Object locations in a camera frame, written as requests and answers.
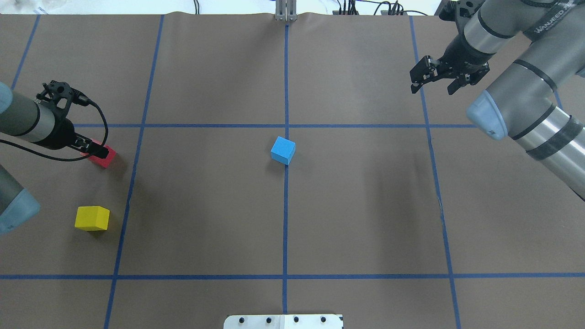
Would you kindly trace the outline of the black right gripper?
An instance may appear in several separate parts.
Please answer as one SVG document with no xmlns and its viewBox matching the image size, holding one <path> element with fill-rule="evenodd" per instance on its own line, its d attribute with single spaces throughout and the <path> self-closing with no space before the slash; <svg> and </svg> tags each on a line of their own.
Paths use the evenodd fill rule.
<svg viewBox="0 0 585 329">
<path fill-rule="evenodd" d="M 424 84 L 438 81 L 442 73 L 447 73 L 455 78 L 447 86 L 447 93 L 453 95 L 462 87 L 477 84 L 489 72 L 485 64 L 491 58 L 492 54 L 472 47 L 464 35 L 457 35 L 439 60 L 424 56 L 410 70 L 411 93 L 416 94 Z"/>
</svg>

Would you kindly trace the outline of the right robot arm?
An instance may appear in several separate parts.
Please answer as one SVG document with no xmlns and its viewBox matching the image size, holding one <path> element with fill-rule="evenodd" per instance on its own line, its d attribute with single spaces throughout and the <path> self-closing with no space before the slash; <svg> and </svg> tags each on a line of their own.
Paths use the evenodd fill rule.
<svg viewBox="0 0 585 329">
<path fill-rule="evenodd" d="M 485 0 L 458 31 L 440 58 L 455 75 L 479 72 L 516 35 L 530 40 L 467 117 L 492 139 L 516 141 L 584 198 L 584 125 L 550 100 L 572 76 L 584 75 L 584 2 Z"/>
</svg>

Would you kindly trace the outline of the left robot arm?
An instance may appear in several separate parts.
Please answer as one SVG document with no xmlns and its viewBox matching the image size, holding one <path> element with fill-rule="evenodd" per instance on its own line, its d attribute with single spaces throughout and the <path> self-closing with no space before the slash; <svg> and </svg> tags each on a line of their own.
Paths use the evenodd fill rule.
<svg viewBox="0 0 585 329">
<path fill-rule="evenodd" d="M 382 171 L 372 177 L 393 174 L 404 179 L 395 181 L 397 197 L 405 197 L 407 183 L 431 176 L 431 161 L 426 147 L 426 127 L 422 121 L 407 123 L 292 123 L 288 97 L 282 95 L 281 108 L 271 106 L 267 94 L 272 84 L 259 88 L 249 82 L 231 79 L 213 87 L 215 96 L 199 89 L 201 75 L 169 82 L 155 82 L 161 74 L 157 64 L 132 63 L 130 69 L 107 69 L 93 63 L 89 71 L 43 67 L 44 75 L 16 74 L 15 98 L 21 97 L 33 108 L 17 117 L 13 110 L 1 113 L 1 134 L 46 149 L 71 147 L 79 129 L 142 129 L 162 140 L 162 133 L 204 129 L 274 130 L 280 138 L 297 142 L 300 158 L 311 144 L 300 140 L 302 133 L 360 133 L 335 148 L 334 163 L 356 159 L 366 146 L 372 148 L 374 160 Z"/>
</svg>

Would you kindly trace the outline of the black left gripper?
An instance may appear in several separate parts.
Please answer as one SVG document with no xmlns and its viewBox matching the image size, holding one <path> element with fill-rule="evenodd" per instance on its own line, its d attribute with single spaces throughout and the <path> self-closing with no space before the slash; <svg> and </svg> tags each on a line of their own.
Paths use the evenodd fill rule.
<svg viewBox="0 0 585 329">
<path fill-rule="evenodd" d="M 107 158 L 109 155 L 109 148 L 105 144 L 91 141 L 87 145 L 87 137 L 75 132 L 73 123 L 66 118 L 63 110 L 52 109 L 54 116 L 54 127 L 51 133 L 44 138 L 43 146 L 47 149 L 58 150 L 65 147 L 73 147 L 74 149 L 85 149 L 85 155 L 94 156 L 96 158 Z"/>
</svg>

